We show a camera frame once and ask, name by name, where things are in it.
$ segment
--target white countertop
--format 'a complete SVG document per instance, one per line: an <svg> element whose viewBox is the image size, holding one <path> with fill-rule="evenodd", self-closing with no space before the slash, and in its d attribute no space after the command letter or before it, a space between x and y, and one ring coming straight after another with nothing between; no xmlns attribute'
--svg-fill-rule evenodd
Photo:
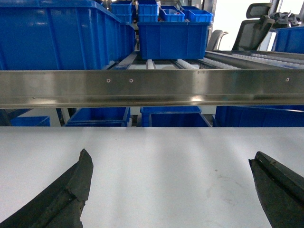
<svg viewBox="0 0 304 228"><path fill-rule="evenodd" d="M84 228L271 228L248 163L304 176L304 128L0 128L0 222L78 161L94 163Z"/></svg>

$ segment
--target blue plastic bin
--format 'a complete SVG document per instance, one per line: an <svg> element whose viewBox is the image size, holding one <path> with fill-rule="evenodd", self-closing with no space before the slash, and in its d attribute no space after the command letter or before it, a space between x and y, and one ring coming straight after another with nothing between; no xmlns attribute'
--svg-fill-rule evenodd
<svg viewBox="0 0 304 228"><path fill-rule="evenodd" d="M197 106L170 106L170 107L141 107L142 127L149 126L151 114L187 114L201 113L201 109Z"/></svg>
<svg viewBox="0 0 304 228"><path fill-rule="evenodd" d="M120 25L120 41L121 59L126 58L134 51L135 48L135 32L132 26Z"/></svg>
<svg viewBox="0 0 304 228"><path fill-rule="evenodd" d="M276 29L273 51L304 54L304 27Z"/></svg>
<svg viewBox="0 0 304 228"><path fill-rule="evenodd" d="M140 22L155 22L158 20L157 15L140 15L138 14L138 21Z"/></svg>
<svg viewBox="0 0 304 228"><path fill-rule="evenodd" d="M16 117L10 120L14 127L50 127L49 116Z"/></svg>
<svg viewBox="0 0 304 228"><path fill-rule="evenodd" d="M301 110L297 105L218 106L215 120L218 127L304 127Z"/></svg>
<svg viewBox="0 0 304 228"><path fill-rule="evenodd" d="M195 6L181 6L180 10L185 14L185 19L189 19L189 10L199 10Z"/></svg>
<svg viewBox="0 0 304 228"><path fill-rule="evenodd" d="M130 0L118 0L111 3L112 13L115 15L131 14L132 13L132 1Z"/></svg>
<svg viewBox="0 0 304 228"><path fill-rule="evenodd" d="M185 14L180 10L175 10L179 14L170 14L170 9L163 9L160 10L160 17L164 21L171 21L171 22L183 22L185 20Z"/></svg>
<svg viewBox="0 0 304 228"><path fill-rule="evenodd" d="M157 15L157 8L155 0L138 0L139 15Z"/></svg>
<svg viewBox="0 0 304 228"><path fill-rule="evenodd" d="M120 26L91 0L0 0L0 69L102 69L123 59Z"/></svg>
<svg viewBox="0 0 304 228"><path fill-rule="evenodd" d="M178 10L175 6L161 6L163 10Z"/></svg>
<svg viewBox="0 0 304 228"><path fill-rule="evenodd" d="M200 113L151 114L149 127L209 127Z"/></svg>
<svg viewBox="0 0 304 228"><path fill-rule="evenodd" d="M127 126L130 120L130 108L81 108L67 122L67 125L83 126L84 124L100 126L108 124Z"/></svg>
<svg viewBox="0 0 304 228"><path fill-rule="evenodd" d="M143 59L198 59L205 56L210 23L165 21L137 24Z"/></svg>
<svg viewBox="0 0 304 228"><path fill-rule="evenodd" d="M119 20L126 22L126 23L133 23L133 19L132 19L132 15L133 14L129 14L129 15L116 15L116 17L119 18Z"/></svg>
<svg viewBox="0 0 304 228"><path fill-rule="evenodd" d="M193 22L211 22L212 13L205 10L189 10L189 20Z"/></svg>

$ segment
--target office chair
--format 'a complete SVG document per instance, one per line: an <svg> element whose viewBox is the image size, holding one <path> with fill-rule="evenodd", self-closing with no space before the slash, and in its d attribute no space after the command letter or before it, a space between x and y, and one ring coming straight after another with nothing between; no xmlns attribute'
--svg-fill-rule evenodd
<svg viewBox="0 0 304 228"><path fill-rule="evenodd" d="M207 44L206 51L216 51L219 49L220 42L224 35L228 34L223 30L214 30Z"/></svg>
<svg viewBox="0 0 304 228"><path fill-rule="evenodd" d="M268 15L271 6L271 3L254 3L248 7L246 17L259 19L242 22L233 51L257 50L275 22Z"/></svg>

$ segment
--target stainless steel rail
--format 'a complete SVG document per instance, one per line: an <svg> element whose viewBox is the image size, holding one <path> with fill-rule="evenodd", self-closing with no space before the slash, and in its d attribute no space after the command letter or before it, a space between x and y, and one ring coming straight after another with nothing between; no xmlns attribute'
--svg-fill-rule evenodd
<svg viewBox="0 0 304 228"><path fill-rule="evenodd" d="M0 71L0 108L304 104L304 70Z"/></svg>

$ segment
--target black rubber piece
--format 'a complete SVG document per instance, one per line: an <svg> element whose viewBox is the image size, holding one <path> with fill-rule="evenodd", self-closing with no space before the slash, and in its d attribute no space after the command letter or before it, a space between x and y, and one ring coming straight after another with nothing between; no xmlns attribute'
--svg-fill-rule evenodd
<svg viewBox="0 0 304 228"><path fill-rule="evenodd" d="M80 216L88 200L92 173L92 158L83 149L76 164L4 220L0 228L82 228Z"/></svg>
<svg viewBox="0 0 304 228"><path fill-rule="evenodd" d="M304 228L304 178L262 152L249 164L271 226Z"/></svg>

